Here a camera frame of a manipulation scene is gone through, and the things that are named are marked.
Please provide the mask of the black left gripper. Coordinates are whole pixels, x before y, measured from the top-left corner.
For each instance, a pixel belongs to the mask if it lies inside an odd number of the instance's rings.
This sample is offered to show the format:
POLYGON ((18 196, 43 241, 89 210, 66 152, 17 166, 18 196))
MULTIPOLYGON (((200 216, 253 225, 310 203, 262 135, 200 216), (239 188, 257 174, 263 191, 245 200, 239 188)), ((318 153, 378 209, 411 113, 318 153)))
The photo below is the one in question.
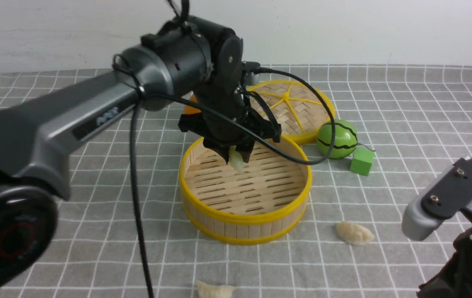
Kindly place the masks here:
POLYGON ((194 91, 197 103, 186 105, 200 109, 201 113, 182 114, 178 128, 204 138, 207 148, 223 160, 230 161, 230 147, 237 147, 244 163, 248 163, 254 141, 281 141, 282 127, 257 92, 248 91, 261 65, 243 62, 241 76, 233 89, 210 84, 194 91))

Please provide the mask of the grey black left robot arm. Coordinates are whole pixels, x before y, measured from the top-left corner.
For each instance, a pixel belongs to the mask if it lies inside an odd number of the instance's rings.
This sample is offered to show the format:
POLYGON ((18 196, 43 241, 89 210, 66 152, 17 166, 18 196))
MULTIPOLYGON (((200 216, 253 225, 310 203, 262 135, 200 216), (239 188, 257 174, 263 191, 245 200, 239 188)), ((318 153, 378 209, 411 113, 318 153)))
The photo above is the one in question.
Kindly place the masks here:
POLYGON ((112 71, 0 109, 0 287, 48 248, 58 226, 54 198, 71 196, 69 157, 138 109, 158 111, 191 92, 204 113, 178 127, 202 136, 228 159, 248 161, 255 141, 281 140, 281 127, 253 111, 244 85, 256 62, 243 62, 243 40, 226 26, 175 17, 124 50, 112 71))

